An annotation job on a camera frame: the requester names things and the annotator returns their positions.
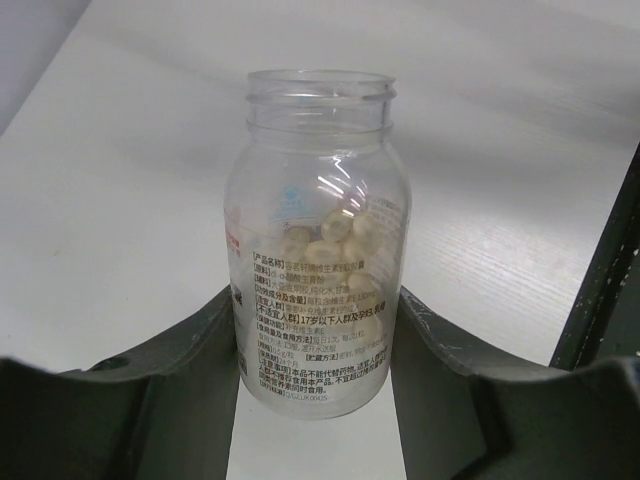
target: bottle rim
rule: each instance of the bottle rim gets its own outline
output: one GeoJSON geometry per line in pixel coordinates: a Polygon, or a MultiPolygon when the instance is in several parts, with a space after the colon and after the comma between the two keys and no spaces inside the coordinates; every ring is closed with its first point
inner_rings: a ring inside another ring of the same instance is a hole
{"type": "Polygon", "coordinates": [[[385,102],[395,78],[350,70],[261,70],[249,73],[250,103],[298,107],[385,102]]]}

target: clear plastic bottle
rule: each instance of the clear plastic bottle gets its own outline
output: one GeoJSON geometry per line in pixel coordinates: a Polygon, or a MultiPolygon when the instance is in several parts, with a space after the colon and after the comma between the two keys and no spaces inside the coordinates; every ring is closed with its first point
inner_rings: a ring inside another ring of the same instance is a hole
{"type": "Polygon", "coordinates": [[[252,142],[224,209],[242,379],[295,418],[349,413],[389,369],[411,204],[393,79],[249,75],[252,142]]]}

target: white surface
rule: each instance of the white surface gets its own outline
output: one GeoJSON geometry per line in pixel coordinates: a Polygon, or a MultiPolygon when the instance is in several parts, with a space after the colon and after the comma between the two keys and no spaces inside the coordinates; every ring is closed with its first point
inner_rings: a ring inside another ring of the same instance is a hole
{"type": "MultiPolygon", "coordinates": [[[[0,353],[88,367],[220,290],[244,75],[305,66],[399,78],[405,285],[548,362],[640,140],[639,4],[575,3],[94,0],[0,140],[0,353]]],[[[229,479],[403,478],[394,417],[388,385],[304,427],[242,389],[229,479]]]]}

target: white wall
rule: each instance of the white wall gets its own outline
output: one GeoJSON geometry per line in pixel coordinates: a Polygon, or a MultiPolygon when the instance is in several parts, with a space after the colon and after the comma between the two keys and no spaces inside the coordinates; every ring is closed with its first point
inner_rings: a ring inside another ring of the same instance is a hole
{"type": "Polygon", "coordinates": [[[0,135],[91,0],[0,0],[0,135]]]}

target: bottle neck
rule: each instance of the bottle neck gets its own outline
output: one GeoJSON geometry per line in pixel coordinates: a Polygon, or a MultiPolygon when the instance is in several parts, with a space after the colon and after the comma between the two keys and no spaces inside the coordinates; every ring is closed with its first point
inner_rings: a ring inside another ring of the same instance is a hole
{"type": "Polygon", "coordinates": [[[255,143],[279,151],[327,153],[340,150],[374,152],[387,141],[391,126],[357,133],[319,133],[309,131],[283,131],[265,128],[247,122],[255,143]]]}
{"type": "Polygon", "coordinates": [[[392,83],[358,72],[256,72],[249,75],[249,130],[255,141],[270,145],[380,145],[392,125],[392,83]]]}

